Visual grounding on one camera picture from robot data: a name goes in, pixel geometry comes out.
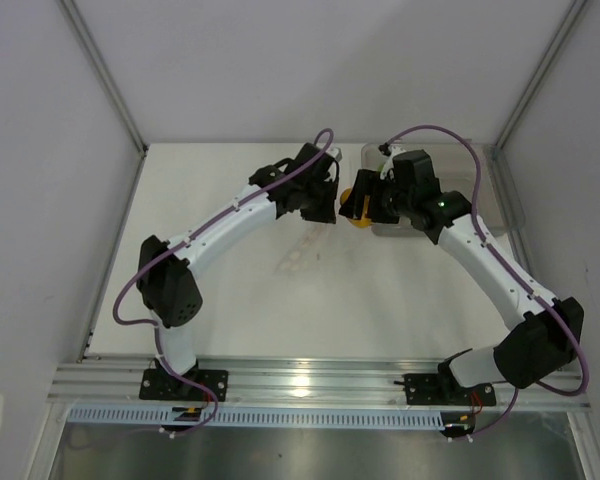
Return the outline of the orange fruit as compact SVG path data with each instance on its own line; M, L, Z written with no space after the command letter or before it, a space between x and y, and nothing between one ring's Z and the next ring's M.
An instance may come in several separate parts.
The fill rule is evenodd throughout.
M339 198L340 206L343 206L345 204L345 202L348 200L348 198L351 194L351 191L352 191L351 188L347 188L341 193L340 198ZM347 218L347 220L353 226L355 226L357 228L364 229L364 228L369 228L372 225L372 220L366 216L367 210L368 210L368 200L369 200L368 197L366 197L364 200L363 215L361 218L359 218L359 219Z

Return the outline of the clear zip top bag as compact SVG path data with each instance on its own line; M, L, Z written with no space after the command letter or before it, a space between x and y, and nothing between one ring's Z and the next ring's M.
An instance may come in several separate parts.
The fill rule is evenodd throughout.
M311 224L280 256L273 272L281 276L299 276L333 269L350 268L358 261L370 228L358 228L347 221L338 224Z

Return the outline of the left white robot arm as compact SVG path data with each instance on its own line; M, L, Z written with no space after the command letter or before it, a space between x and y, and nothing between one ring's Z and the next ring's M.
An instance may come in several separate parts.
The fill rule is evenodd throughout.
M193 318L203 306L198 286L204 271L256 229L298 211L303 220L333 224L342 154L337 147L304 144L293 158L256 170L226 207L185 233L141 245L136 288L157 323L156 350L167 369L162 388L177 400L196 390L198 364Z

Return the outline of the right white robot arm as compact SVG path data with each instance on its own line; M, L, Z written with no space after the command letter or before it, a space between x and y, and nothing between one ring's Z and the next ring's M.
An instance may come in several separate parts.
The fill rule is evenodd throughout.
M381 169L357 172L340 215L385 225L409 220L465 269L508 330L498 344L460 352L440 364L438 395L455 404L480 384L525 389L577 360L584 321L580 303L559 299L512 260L473 203L457 190L443 190L425 151L387 147L384 152Z

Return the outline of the clear plastic food container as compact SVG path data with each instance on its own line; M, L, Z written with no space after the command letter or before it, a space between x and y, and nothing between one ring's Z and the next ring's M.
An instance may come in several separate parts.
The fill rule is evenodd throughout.
M456 191L472 201L493 235L506 235L522 225L524 217L515 190L505 182L502 166L494 163L484 145L476 146L475 153L470 154L461 145L393 144L385 155L378 145L366 144L361 150L361 168L376 171L378 163L393 153L420 149L431 157L440 190Z

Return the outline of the right aluminium frame post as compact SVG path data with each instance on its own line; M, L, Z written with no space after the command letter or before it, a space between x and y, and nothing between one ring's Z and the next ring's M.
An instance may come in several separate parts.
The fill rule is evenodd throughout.
M500 129L494 141L495 149L502 150L521 124L527 111L531 108L535 98L540 93L560 56L566 49L571 37L583 20L590 5L591 1L587 0L573 0L569 2L565 14L551 35L522 93L516 100L514 108Z

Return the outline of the aluminium frame post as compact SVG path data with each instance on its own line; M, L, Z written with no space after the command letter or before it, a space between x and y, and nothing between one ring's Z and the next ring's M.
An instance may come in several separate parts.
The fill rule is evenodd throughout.
M527 111L531 108L535 98L540 93L560 56L566 49L571 37L583 20L590 5L591 1L587 0L573 0L569 2L565 14L551 35L522 93L516 100L514 108L500 129L494 141L495 149L502 150L521 124Z
M102 92L134 146L134 149L140 157L143 157L148 149L147 144L140 133L117 82L110 72L91 29L84 19L78 3L73 0L58 0L56 1L56 5L63 14Z

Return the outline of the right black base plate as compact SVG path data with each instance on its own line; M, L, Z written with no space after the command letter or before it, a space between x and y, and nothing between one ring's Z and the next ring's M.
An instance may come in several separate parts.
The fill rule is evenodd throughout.
M466 388L440 374L408 373L394 384L403 388L406 402L412 406L493 407L497 403L489 383Z

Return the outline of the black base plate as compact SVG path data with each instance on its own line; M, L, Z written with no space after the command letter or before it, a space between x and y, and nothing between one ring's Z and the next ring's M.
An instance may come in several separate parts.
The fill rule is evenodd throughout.
M229 372L215 369L193 369L185 377L210 390L219 402L224 402L229 384ZM211 401L206 391L193 387L167 373L160 365L143 372L139 399L148 401Z
M408 373L394 384L403 388L406 402L412 406L493 407L497 403L489 383L466 388L440 374Z

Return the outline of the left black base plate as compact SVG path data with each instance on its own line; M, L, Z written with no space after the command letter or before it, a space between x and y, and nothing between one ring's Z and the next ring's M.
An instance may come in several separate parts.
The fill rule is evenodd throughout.
M210 390L219 402L224 402L229 384L229 372L215 369L193 369L185 377ZM211 401L206 391L193 387L167 373L160 365L143 372L139 399L148 401Z

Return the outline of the left aluminium frame post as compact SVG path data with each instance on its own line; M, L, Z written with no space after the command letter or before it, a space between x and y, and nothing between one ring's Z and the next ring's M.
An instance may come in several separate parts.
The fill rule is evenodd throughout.
M134 149L140 157L143 157L148 149L147 144L140 133L117 82L110 72L91 29L84 19L78 3L73 0L58 0L56 1L56 5L63 14L102 92L134 146Z

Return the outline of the aluminium mounting rail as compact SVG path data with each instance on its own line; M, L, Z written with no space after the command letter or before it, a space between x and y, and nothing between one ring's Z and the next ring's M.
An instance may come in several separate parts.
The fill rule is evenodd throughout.
M49 402L135 403L151 358L88 357L57 367ZM435 360L207 357L228 372L224 406L385 409L405 403L406 373L433 373Z

